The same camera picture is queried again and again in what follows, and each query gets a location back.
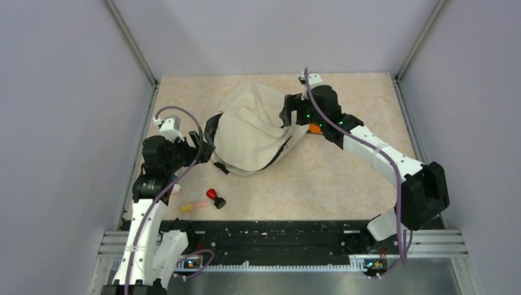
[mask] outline gray wall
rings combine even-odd
[[[158,76],[397,72],[436,0],[116,0]]]
[[[452,1],[404,81],[484,294],[519,293],[520,16],[519,0]]]
[[[101,1],[3,1],[0,40],[0,293],[85,294],[151,87]]]

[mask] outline table surface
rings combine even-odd
[[[304,89],[297,77],[298,74],[164,77],[154,113],[164,106],[180,106],[190,111],[204,128],[221,101],[243,81],[252,79],[290,94]],[[389,73],[321,77],[338,93],[343,112],[355,115],[379,138],[414,157]],[[183,135],[197,130],[183,113],[175,114],[181,118]],[[158,133],[158,128],[151,124],[148,136]],[[182,191],[171,196],[164,220],[370,219],[396,201],[392,184],[363,160],[321,135],[309,134],[280,161],[255,175],[225,175],[211,163],[204,163],[179,183]],[[207,200],[205,193],[209,188],[226,199],[224,208],[209,206],[190,213],[179,212],[181,205]]]

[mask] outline beige cloth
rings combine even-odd
[[[279,161],[306,134],[309,125],[281,128],[284,93],[245,81],[221,103],[214,137],[213,162],[247,176]]]

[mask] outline wire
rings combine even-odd
[[[166,109],[176,109],[178,111],[181,111],[181,112],[187,114],[194,121],[194,123],[197,125],[197,129],[199,131],[199,136],[200,136],[199,149],[198,149],[197,155],[195,156],[195,159],[192,161],[192,163],[190,163],[190,165],[177,178],[175,178],[169,185],[167,185],[154,198],[154,200],[152,201],[150,207],[147,209],[147,211],[145,212],[143,218],[141,219],[141,222],[139,223],[138,230],[136,231],[136,236],[134,237],[134,241],[132,243],[133,247],[136,247],[138,245],[139,238],[141,236],[141,232],[143,231],[143,227],[145,225],[145,221],[147,220],[148,216],[150,215],[150,212],[152,211],[154,205],[157,204],[157,202],[159,202],[159,200],[166,194],[166,192],[168,192],[168,190],[170,190],[172,187],[174,187],[174,185],[176,183],[178,183],[179,180],[181,180],[181,178],[183,178],[195,166],[195,164],[197,163],[197,160],[203,154],[203,145],[202,145],[203,130],[201,128],[201,125],[199,124],[199,121],[189,111],[187,111],[187,110],[185,110],[183,108],[180,108],[178,106],[165,106],[164,108],[162,108],[159,111],[157,111],[157,113],[155,114],[155,118],[158,119],[159,118],[159,114],[161,112],[163,112],[164,110],[166,110]],[[130,257],[128,258],[127,273],[125,275],[125,286],[123,288],[123,294],[124,295],[128,295],[128,289],[129,289],[129,285],[130,285],[130,273],[131,273],[132,267],[134,265],[134,256],[135,256],[135,252],[134,251],[130,252]]]
[[[402,232],[402,222],[401,222],[401,220],[402,220],[402,178],[401,178],[400,170],[398,169],[398,166],[394,162],[393,158],[391,158],[383,150],[379,149],[378,147],[374,146],[373,144],[370,144],[367,141],[364,141],[360,138],[353,136],[351,133],[345,131],[344,129],[340,128],[337,124],[333,123],[333,121],[331,121],[324,114],[324,112],[322,112],[322,110],[316,103],[315,98],[313,97],[313,94],[311,92],[311,86],[309,83],[308,68],[304,69],[304,78],[306,81],[305,86],[307,89],[308,97],[309,97],[313,107],[316,109],[316,112],[322,117],[322,119],[324,119],[324,121],[326,121],[331,127],[335,128],[341,134],[371,148],[374,151],[377,151],[378,154],[381,154],[391,164],[391,166],[394,170],[394,174],[396,175],[396,234],[398,235],[398,252],[400,254],[400,258],[398,260],[402,261],[402,263],[404,265],[406,265],[407,264],[407,252],[409,250],[410,244],[408,247],[405,246],[405,239],[406,239],[405,231],[404,231],[404,235],[402,236],[403,238],[400,237],[401,232]]]
[[[182,262],[187,261],[188,259],[190,259],[191,256],[198,255],[198,254],[201,254],[201,253],[210,253],[211,254],[210,259],[208,260],[208,262],[205,265],[203,265],[203,267],[201,267],[196,272],[194,272],[193,274],[191,274],[188,277],[186,277],[185,280],[189,280],[191,278],[195,278],[198,275],[200,275],[203,272],[203,270],[205,268],[207,268],[211,264],[211,262],[213,261],[213,259],[215,257],[215,253],[214,253],[214,251],[212,251],[210,249],[197,250],[196,252],[193,252],[193,253],[190,253],[190,254],[184,256],[178,262],[176,262],[176,265],[178,265],[179,263],[182,263]]]
[[[410,231],[409,243],[407,244],[407,251],[409,250],[411,244],[412,244],[412,230]],[[395,261],[393,262],[393,264],[391,264],[391,266],[389,266],[389,267],[387,268],[387,270],[386,270],[383,274],[380,275],[380,278],[383,278],[383,277],[385,277],[388,273],[390,273],[390,272],[391,272],[391,271],[392,271],[392,270],[393,270],[393,269],[398,265],[398,261],[400,261],[400,258],[398,258],[397,260],[395,260]]]
[[[384,260],[385,259],[385,255],[386,255],[386,249],[385,249],[385,246],[382,246],[382,248],[380,249],[380,260]]]

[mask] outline red cap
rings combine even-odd
[[[215,198],[217,197],[217,192],[214,190],[214,189],[209,189],[207,192],[206,192],[206,195],[211,198],[212,200],[215,200]]]

